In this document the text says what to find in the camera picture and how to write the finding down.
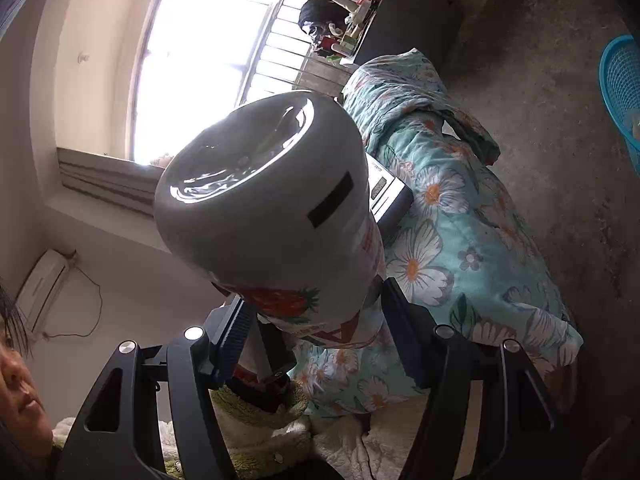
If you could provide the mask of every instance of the black hair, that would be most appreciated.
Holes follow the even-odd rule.
[[[14,348],[21,354],[28,354],[29,338],[22,322],[22,314],[2,285],[0,285],[0,318],[4,325],[4,336],[11,336]]]

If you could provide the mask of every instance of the nose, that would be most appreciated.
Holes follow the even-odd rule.
[[[17,390],[22,381],[22,360],[16,352],[0,350],[0,372],[9,390]]]

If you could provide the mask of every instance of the power cord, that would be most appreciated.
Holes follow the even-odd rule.
[[[49,339],[53,339],[55,337],[89,337],[92,333],[94,333],[94,330],[96,329],[96,327],[98,326],[98,323],[100,323],[100,318],[102,317],[102,304],[103,304],[103,300],[102,300],[102,291],[100,290],[100,285],[98,283],[95,283],[94,280],[92,280],[86,272],[84,272],[84,270],[82,270],[80,267],[75,267],[75,269],[79,270],[80,272],[82,272],[85,276],[86,279],[88,279],[90,282],[92,282],[97,288],[98,288],[98,296],[100,296],[100,310],[98,311],[98,319],[95,320],[95,324],[94,327],[89,330],[88,333],[86,334],[54,334],[54,335],[49,335],[46,332],[42,332],[42,337],[48,341]]]

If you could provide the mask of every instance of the air conditioner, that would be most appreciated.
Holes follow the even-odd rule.
[[[42,330],[68,271],[69,262],[53,249],[44,253],[33,267],[15,302],[28,333],[36,334]]]

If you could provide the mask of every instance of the strawberry print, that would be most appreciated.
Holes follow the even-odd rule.
[[[315,312],[320,292],[317,288],[283,290],[280,288],[232,287],[228,285],[224,287],[240,294],[247,302],[259,308],[266,316],[279,319],[296,318],[307,310]]]

